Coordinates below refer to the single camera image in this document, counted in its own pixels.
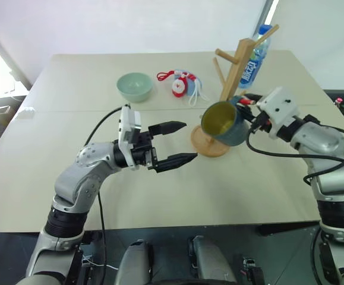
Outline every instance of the bowl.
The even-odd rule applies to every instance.
[[[134,103],[147,100],[152,86],[152,79],[148,75],[139,72],[125,74],[116,83],[120,94]]]

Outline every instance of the wooden mug tree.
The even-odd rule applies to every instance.
[[[217,58],[213,59],[214,66],[218,73],[220,82],[223,85],[223,90],[220,95],[220,101],[230,100],[234,96],[236,89],[238,88],[239,82],[241,80],[242,74],[244,72],[244,69],[247,65],[248,60],[251,57],[254,48],[263,43],[278,28],[279,25],[273,26],[257,41],[254,41],[253,39],[240,40],[234,56],[231,56],[220,49],[216,49],[216,55],[220,56],[221,58],[224,58],[225,60],[231,63],[229,74],[227,76],[227,79],[225,80],[220,70]],[[230,146],[222,144],[220,141],[217,141],[213,137],[205,134],[200,125],[196,126],[193,129],[193,131],[191,132],[190,139],[192,145],[197,150],[197,152],[204,156],[222,156],[230,149]]]

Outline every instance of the floor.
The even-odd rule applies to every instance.
[[[240,272],[241,256],[255,258],[264,272],[266,284],[314,285],[310,267],[310,243],[317,226],[260,236],[255,226],[173,227],[107,231],[108,263],[118,267],[128,245],[144,239],[154,248],[153,280],[192,278],[187,257],[187,239],[195,235],[210,238],[229,261],[240,285],[250,284]],[[0,285],[15,284],[24,277],[35,235],[0,233]],[[84,245],[85,255],[102,262],[101,243]],[[323,277],[317,260],[318,273]],[[99,284],[101,267],[95,267],[88,284]],[[113,284],[116,271],[106,272],[105,284]]]

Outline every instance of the mug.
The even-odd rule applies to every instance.
[[[202,130],[231,147],[244,142],[248,125],[236,108],[240,99],[241,97],[234,96],[230,101],[221,101],[211,105],[202,116]]]

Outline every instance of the black wire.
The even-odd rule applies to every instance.
[[[93,131],[91,132],[91,134],[89,135],[89,137],[87,138],[87,141],[84,143],[84,146],[86,146],[87,144],[89,144],[91,138],[93,137],[93,135],[95,134],[96,130],[100,127],[100,125],[108,118],[110,117],[112,114],[120,111],[122,109],[122,107],[116,108],[115,110],[112,110],[111,112],[109,112],[106,116],[104,116],[100,122],[95,126],[95,128],[93,129]]]
[[[333,128],[333,129],[336,129],[337,131],[341,132],[344,134],[344,129],[340,129],[340,128],[336,128],[335,126],[326,126],[326,125],[322,125],[322,126],[325,126],[325,127],[328,127],[328,128]],[[335,171],[337,169],[340,169],[341,167],[344,166],[344,161],[335,165],[334,167],[331,167],[329,169],[326,169],[326,170],[322,170],[322,171],[318,171],[318,172],[315,172],[315,173],[311,173],[311,174],[308,174],[304,177],[304,181],[306,184],[309,184],[310,185],[310,180],[311,178],[315,177],[315,176],[318,176],[318,175],[322,175],[322,174],[326,174],[326,173],[330,173],[332,171]]]
[[[338,129],[336,128],[338,131],[341,131],[342,133],[344,133],[344,129]],[[308,185],[310,184],[310,181],[308,181],[308,178],[313,178],[315,176],[318,175],[322,175],[325,173],[329,173],[332,172],[336,169],[341,168],[342,166],[344,166],[344,159],[341,159],[339,157],[335,157],[335,156],[324,156],[324,155],[320,155],[320,154],[288,154],[288,153],[271,153],[269,151],[264,151],[264,150],[259,150],[255,147],[253,147],[250,143],[250,136],[253,133],[253,130],[250,128],[247,132],[247,138],[246,138],[246,144],[247,146],[250,148],[250,150],[255,151],[256,153],[260,153],[260,154],[264,154],[266,156],[275,156],[275,157],[288,157],[288,158],[300,158],[300,159],[329,159],[329,160],[335,160],[337,162],[341,162],[340,164],[337,164],[334,167],[331,167],[329,169],[326,170],[322,170],[320,172],[316,172],[316,173],[311,173],[309,175],[306,175],[304,177],[304,182]]]
[[[106,116],[104,116],[99,123],[95,126],[95,128],[93,129],[93,131],[91,132],[91,134],[89,135],[89,137],[87,138],[87,141],[84,143],[84,146],[86,146],[87,144],[89,144],[91,138],[93,137],[93,135],[95,134],[96,130],[100,127],[100,125],[108,118],[110,117],[112,114],[120,111],[122,109],[122,107],[116,108],[114,110],[112,110],[111,112],[109,112]],[[107,244],[106,244],[106,229],[105,229],[105,219],[103,216],[103,206],[102,206],[102,199],[100,197],[100,191],[98,192],[98,202],[99,202],[99,211],[100,211],[100,222],[102,224],[102,244],[103,244],[103,275],[102,275],[102,279],[100,280],[100,285],[103,285],[105,282],[105,278],[106,278],[106,267],[107,267]]]
[[[321,233],[321,228],[319,227],[317,232],[315,233],[315,236],[312,239],[311,245],[310,245],[310,266],[313,271],[313,275],[315,278],[315,281],[317,282],[318,285],[322,285],[322,282],[320,280],[320,277],[318,276],[317,269],[315,267],[315,260],[314,260],[314,250],[315,250],[315,244],[317,243],[318,236]]]
[[[100,279],[100,285],[103,285],[106,278],[107,269],[107,244],[106,244],[106,229],[105,229],[105,218],[103,216],[102,199],[100,198],[100,192],[98,192],[98,202],[100,211],[100,222],[102,224],[102,244],[103,244],[103,273],[102,279]]]

